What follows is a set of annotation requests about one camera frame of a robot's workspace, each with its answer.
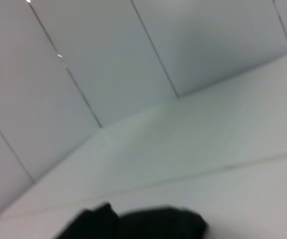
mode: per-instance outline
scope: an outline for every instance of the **black fabric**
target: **black fabric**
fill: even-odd
[[[161,208],[118,217],[110,204],[82,212],[58,239],[202,239],[203,218],[188,210]]]

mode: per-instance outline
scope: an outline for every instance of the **black cloth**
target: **black cloth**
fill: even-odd
[[[118,216],[110,204],[84,210],[57,239],[202,239],[203,218],[188,210],[160,208]]]

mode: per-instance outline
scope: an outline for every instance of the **black object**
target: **black object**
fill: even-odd
[[[83,211],[57,239],[202,239],[203,218],[188,210],[161,208],[118,217],[110,204]]]

